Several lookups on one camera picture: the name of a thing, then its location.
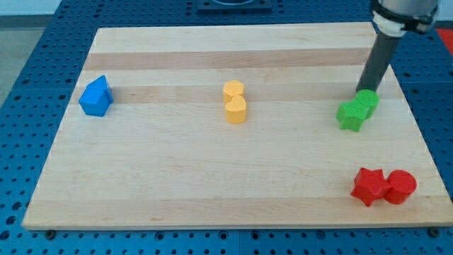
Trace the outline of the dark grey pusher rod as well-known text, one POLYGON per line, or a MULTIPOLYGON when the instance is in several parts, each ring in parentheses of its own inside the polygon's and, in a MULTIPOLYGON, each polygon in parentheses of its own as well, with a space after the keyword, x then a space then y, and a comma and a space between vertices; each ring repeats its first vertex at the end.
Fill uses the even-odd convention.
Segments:
POLYGON ((381 31, 377 33, 357 83, 355 89, 357 93, 362 90, 377 91, 400 41, 401 37, 392 37, 381 31))

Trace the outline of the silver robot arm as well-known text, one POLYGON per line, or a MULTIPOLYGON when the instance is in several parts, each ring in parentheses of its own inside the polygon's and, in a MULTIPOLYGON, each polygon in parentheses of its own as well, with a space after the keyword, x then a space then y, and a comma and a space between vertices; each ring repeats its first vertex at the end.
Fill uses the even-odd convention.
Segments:
POLYGON ((370 11, 377 37, 356 91, 377 91, 402 37, 408 32, 425 34, 436 21, 440 0, 372 0, 370 11))

